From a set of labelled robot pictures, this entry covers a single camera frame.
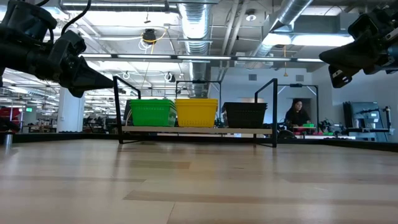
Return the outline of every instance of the shelf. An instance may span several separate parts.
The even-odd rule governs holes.
[[[201,133],[201,134],[272,134],[271,129],[247,128],[175,128],[175,127],[135,127],[123,126],[123,131],[152,132],[152,133]]]

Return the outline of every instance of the silver duct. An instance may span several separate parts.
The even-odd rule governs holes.
[[[284,0],[280,6],[278,16],[274,22],[274,25],[269,31],[276,30],[282,26],[289,25],[297,20],[301,13],[307,8],[313,0]],[[257,49],[252,52],[252,57],[265,57],[271,51],[273,45],[259,44]]]
[[[207,39],[210,34],[210,4],[181,3],[178,4],[182,16],[182,30],[186,39]],[[185,49],[189,55],[207,55],[208,42],[185,42]],[[190,63],[191,80],[209,80],[210,74],[206,74],[207,63]],[[206,97],[203,92],[208,85],[194,85],[196,98]]]
[[[63,11],[82,11],[87,5],[86,1],[79,0],[59,0],[59,5]],[[134,3],[134,2],[93,2],[91,11],[121,11],[121,12],[171,12],[178,13],[176,4],[164,3]]]

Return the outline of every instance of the white pillar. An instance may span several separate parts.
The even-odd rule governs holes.
[[[84,109],[84,95],[81,98],[77,98],[72,96],[68,89],[61,88],[60,102],[58,106],[57,132],[82,131]]]

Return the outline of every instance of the wall vent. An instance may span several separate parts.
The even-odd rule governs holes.
[[[304,82],[304,75],[296,75],[296,82]]]
[[[257,74],[249,74],[249,81],[257,81]]]

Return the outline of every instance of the person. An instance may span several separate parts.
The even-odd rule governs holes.
[[[310,117],[303,109],[300,99],[293,99],[292,107],[286,112],[285,122],[288,126],[301,127],[303,124],[311,123]]]

